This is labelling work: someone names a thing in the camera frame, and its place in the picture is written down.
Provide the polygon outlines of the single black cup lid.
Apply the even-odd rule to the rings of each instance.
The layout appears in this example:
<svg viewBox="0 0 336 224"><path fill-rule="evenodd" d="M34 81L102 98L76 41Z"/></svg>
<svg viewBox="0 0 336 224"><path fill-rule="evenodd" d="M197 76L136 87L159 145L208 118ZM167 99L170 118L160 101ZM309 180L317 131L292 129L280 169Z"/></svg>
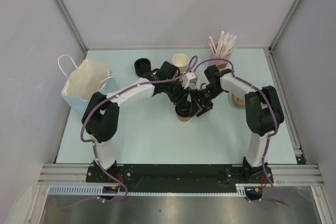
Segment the single black cup lid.
<svg viewBox="0 0 336 224"><path fill-rule="evenodd" d="M190 105L180 105L175 107L175 113L177 116L182 118L190 117L191 106Z"/></svg>

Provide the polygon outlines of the light blue paper bag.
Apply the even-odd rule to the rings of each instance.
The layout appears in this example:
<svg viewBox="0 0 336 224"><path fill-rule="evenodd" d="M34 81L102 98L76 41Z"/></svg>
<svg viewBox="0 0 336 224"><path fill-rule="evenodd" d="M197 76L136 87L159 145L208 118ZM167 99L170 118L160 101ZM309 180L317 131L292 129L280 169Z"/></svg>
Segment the light blue paper bag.
<svg viewBox="0 0 336 224"><path fill-rule="evenodd" d="M80 65L76 65L72 56L66 56L72 61L75 69L70 75L66 75L67 81L61 95L81 118L94 93L107 94L119 90L115 80L117 74L104 62L86 58Z"/></svg>

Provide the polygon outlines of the single brown paper cup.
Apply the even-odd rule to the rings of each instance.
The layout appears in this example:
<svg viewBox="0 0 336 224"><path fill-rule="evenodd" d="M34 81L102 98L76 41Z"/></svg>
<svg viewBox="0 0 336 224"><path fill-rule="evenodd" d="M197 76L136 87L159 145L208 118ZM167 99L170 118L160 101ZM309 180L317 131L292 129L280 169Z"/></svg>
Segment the single brown paper cup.
<svg viewBox="0 0 336 224"><path fill-rule="evenodd" d="M181 121L181 122L187 122L189 121L191 118L188 116L188 117L183 117L183 116L177 116L177 118Z"/></svg>

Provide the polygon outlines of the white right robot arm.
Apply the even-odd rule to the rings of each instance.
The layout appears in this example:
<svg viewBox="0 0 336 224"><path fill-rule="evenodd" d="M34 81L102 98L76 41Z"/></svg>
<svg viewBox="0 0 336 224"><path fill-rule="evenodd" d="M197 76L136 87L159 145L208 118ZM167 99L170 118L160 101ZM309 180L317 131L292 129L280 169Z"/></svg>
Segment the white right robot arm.
<svg viewBox="0 0 336 224"><path fill-rule="evenodd" d="M284 114L278 94L273 86L258 88L235 75L232 70L220 71L216 65L204 71L208 84L204 89L191 91L190 116L201 116L213 108L212 100L223 92L231 93L245 104L246 123L251 139L246 156L243 158L243 179L254 183L266 172L267 152L270 139L277 134L284 122Z"/></svg>

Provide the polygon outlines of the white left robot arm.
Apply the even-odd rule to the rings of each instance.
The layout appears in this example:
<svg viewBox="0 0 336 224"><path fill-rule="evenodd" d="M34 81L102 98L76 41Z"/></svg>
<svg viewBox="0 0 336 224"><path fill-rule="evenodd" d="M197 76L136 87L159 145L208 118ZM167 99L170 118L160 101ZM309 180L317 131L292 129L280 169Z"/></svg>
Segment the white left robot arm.
<svg viewBox="0 0 336 224"><path fill-rule="evenodd" d="M164 62L160 69L143 73L133 84L121 90L103 94L99 91L91 96L82 117L81 141L91 143L94 153L93 162L99 167L98 176L105 182L115 178L116 157L108 151L112 138L119 126L120 113L144 99L158 93L165 93L176 103L187 92L195 74L192 66L177 76L178 67Z"/></svg>

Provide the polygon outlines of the stack of brown paper cups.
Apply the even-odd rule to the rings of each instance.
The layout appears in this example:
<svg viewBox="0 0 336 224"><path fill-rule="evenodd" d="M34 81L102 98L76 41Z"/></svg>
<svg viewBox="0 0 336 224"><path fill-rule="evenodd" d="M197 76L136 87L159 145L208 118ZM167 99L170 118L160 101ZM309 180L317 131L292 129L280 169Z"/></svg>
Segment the stack of brown paper cups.
<svg viewBox="0 0 336 224"><path fill-rule="evenodd" d="M188 69L190 59L186 54L175 54L172 57L172 64L178 67L180 73L184 73Z"/></svg>

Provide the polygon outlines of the stack of black lids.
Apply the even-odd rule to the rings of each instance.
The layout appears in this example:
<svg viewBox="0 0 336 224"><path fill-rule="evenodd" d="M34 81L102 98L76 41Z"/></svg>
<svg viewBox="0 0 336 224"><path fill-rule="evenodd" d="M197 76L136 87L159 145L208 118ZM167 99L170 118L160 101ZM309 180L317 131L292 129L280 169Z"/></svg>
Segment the stack of black lids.
<svg viewBox="0 0 336 224"><path fill-rule="evenodd" d="M143 77L144 74L151 71L151 62L147 58L140 58L134 62L135 73L138 77Z"/></svg>

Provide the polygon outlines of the pink straw holder cup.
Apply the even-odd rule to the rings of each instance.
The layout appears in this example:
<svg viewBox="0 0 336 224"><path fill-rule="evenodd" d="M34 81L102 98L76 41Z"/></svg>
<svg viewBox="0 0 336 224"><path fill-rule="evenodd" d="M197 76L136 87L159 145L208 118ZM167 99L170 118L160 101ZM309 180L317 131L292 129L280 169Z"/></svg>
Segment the pink straw holder cup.
<svg viewBox="0 0 336 224"><path fill-rule="evenodd" d="M211 54L210 54L209 58L212 59L212 61L208 62L208 66L216 65L219 70L225 69L227 67L227 65L228 65L228 62L224 61L222 59L229 60L231 54L228 54L228 55L226 55L224 57L222 57L221 55L216 56L215 52L216 52L216 48L217 48L218 44L215 44L214 47L211 44L209 44L209 45L211 47Z"/></svg>

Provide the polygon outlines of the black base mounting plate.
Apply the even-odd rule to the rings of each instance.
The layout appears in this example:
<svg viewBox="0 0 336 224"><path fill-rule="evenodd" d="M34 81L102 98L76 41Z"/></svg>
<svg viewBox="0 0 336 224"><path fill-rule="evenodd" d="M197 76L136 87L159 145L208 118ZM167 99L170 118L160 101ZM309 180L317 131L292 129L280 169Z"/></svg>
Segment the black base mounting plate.
<svg viewBox="0 0 336 224"><path fill-rule="evenodd" d="M131 193L232 193L237 184L261 186L272 182L270 167L248 168L232 164L117 164L103 172L88 167L86 182L124 183Z"/></svg>

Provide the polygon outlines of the aluminium frame rail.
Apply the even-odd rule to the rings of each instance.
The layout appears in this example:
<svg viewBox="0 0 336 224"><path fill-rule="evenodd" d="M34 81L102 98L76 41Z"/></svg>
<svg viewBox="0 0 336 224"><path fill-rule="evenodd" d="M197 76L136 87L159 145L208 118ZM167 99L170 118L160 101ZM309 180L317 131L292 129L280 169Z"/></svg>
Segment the aluminium frame rail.
<svg viewBox="0 0 336 224"><path fill-rule="evenodd" d="M316 186L324 181L318 165L270 165L275 185Z"/></svg>

